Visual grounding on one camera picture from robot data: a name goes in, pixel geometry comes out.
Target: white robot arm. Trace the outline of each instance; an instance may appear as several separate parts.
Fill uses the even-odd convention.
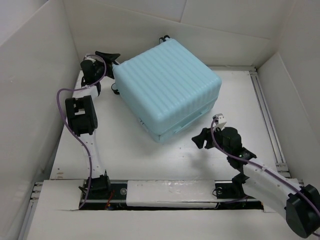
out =
[[[68,126],[90,152],[90,156],[88,157],[91,159],[91,177],[93,179],[99,178],[101,175],[107,175],[106,168],[100,160],[96,142],[98,119],[93,100],[100,95],[100,80],[104,76],[113,78],[112,63],[115,62],[120,54],[96,51],[95,55],[100,57],[104,62],[91,58],[92,55],[86,56],[80,64],[83,72],[81,90],[74,91],[73,97],[65,100]],[[90,169],[90,162],[86,161],[86,163],[88,169]]]
[[[192,138],[199,149],[217,148],[227,155],[229,164],[240,173],[232,187],[219,188],[219,193],[232,190],[236,197],[254,197],[279,213],[300,237],[307,238],[320,227],[320,195],[312,185],[301,186],[268,168],[257,156],[243,147],[241,136],[233,127],[224,127],[222,114],[215,115],[211,128],[203,128]]]

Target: light blue box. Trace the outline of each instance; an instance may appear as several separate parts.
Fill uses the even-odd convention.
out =
[[[172,38],[114,65],[113,74],[123,100],[160,143],[212,109],[222,84],[218,75]]]

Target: cable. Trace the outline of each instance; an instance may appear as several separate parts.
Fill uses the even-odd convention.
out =
[[[214,123],[215,121],[213,120],[212,123],[211,123],[211,127],[210,127],[210,130],[211,130],[211,136],[212,136],[212,140],[213,140],[213,143],[214,143],[214,146],[222,153],[224,153],[225,155],[227,155],[228,157],[234,159],[234,160],[237,160],[237,161],[240,161],[240,162],[243,162],[243,163],[247,163],[247,164],[251,164],[259,169],[262,169],[263,171],[265,171],[267,174],[269,174],[270,176],[272,176],[273,178],[275,178],[276,180],[278,180],[280,183],[286,185],[288,188],[290,188],[291,190],[295,191],[301,198],[303,198],[309,205],[310,207],[315,211],[315,213],[318,215],[318,217],[320,218],[320,211],[317,209],[317,207],[305,196],[303,195],[299,189],[296,189],[294,186],[292,186],[289,182],[281,179],[279,176],[277,176],[276,174],[274,174],[272,171],[264,168],[262,165],[256,163],[256,162],[253,162],[253,161],[249,161],[249,160],[245,160],[245,159],[242,159],[240,157],[237,157],[237,156],[233,156],[229,153],[227,153],[226,151],[224,151],[217,143],[216,139],[215,139],[215,130],[216,130],[216,127],[214,127]],[[312,233],[313,235],[317,236],[317,237],[320,237],[319,234],[317,233]]]
[[[315,235],[316,237],[320,238],[320,234],[313,232],[313,235]]]
[[[91,179],[92,179],[92,159],[91,159],[91,154],[90,154],[90,151],[89,151],[89,148],[87,147],[87,145],[77,135],[75,135],[75,133],[71,130],[71,128],[69,127],[69,125],[67,123],[66,116],[65,116],[65,114],[64,114],[64,112],[62,110],[61,104],[60,104],[60,93],[63,92],[63,91],[68,91],[68,92],[73,93],[73,92],[78,92],[78,91],[90,88],[90,87],[96,85],[97,83],[99,83],[105,77],[106,72],[107,72],[107,65],[106,65],[105,60],[102,57],[100,57],[98,55],[95,55],[95,54],[86,55],[84,58],[87,58],[87,57],[95,57],[95,58],[99,58],[100,60],[102,60],[102,62],[104,64],[104,72],[103,72],[102,77],[99,80],[97,80],[96,82],[92,83],[91,85],[88,85],[88,86],[85,86],[85,87],[81,87],[81,88],[77,88],[77,89],[61,88],[56,93],[56,103],[57,103],[57,106],[58,106],[59,113],[60,113],[61,119],[63,121],[63,124],[69,130],[71,135],[74,136],[74,138],[77,139],[79,141],[79,143],[81,143],[81,145],[84,147],[86,153],[88,154],[88,158],[89,158],[89,169],[90,169],[89,171],[90,171],[90,174],[89,174],[89,180],[88,180],[88,187],[86,189],[86,194],[85,194],[83,203],[79,206],[79,209],[81,209],[86,204],[86,201],[88,199],[88,195],[89,195],[89,191],[90,191],[90,187],[91,187]]]
[[[216,192],[216,191],[217,191],[217,189],[216,189],[216,188],[212,191],[212,195],[213,195],[213,196],[215,196],[215,197],[217,197],[217,195],[216,195],[216,194],[214,194],[214,192]]]
[[[114,197],[114,194],[115,194],[115,190],[113,190],[110,194],[110,197],[108,199],[108,201],[106,202],[106,205],[104,207],[104,210],[106,210],[108,207],[109,207],[109,203],[110,203],[110,200]]]
[[[220,206],[220,202],[218,202],[216,205],[215,205],[215,208],[212,208],[212,210],[217,210]]]
[[[249,196],[245,195],[244,197],[239,198],[239,199],[236,199],[236,200],[232,200],[232,201],[222,201],[221,204],[235,204],[235,203],[240,202],[241,200],[248,199],[248,198],[249,198]]]

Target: screw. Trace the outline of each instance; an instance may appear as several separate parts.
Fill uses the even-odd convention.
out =
[[[126,195],[127,194],[127,189],[126,188],[121,188],[120,189],[120,194],[121,195]]]
[[[216,194],[222,194],[222,187],[219,186],[216,188]]]

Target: cardboard wall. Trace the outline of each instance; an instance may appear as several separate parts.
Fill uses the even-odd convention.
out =
[[[320,189],[320,1],[295,5],[278,53],[258,71],[293,177]]]
[[[0,237],[45,169],[62,129],[56,93],[74,86],[79,69],[62,0],[48,1],[0,45]]]
[[[275,49],[294,0],[64,0],[81,59],[99,50],[128,60],[177,39],[209,66],[251,66]]]
[[[47,0],[1,0],[0,45],[23,25]]]

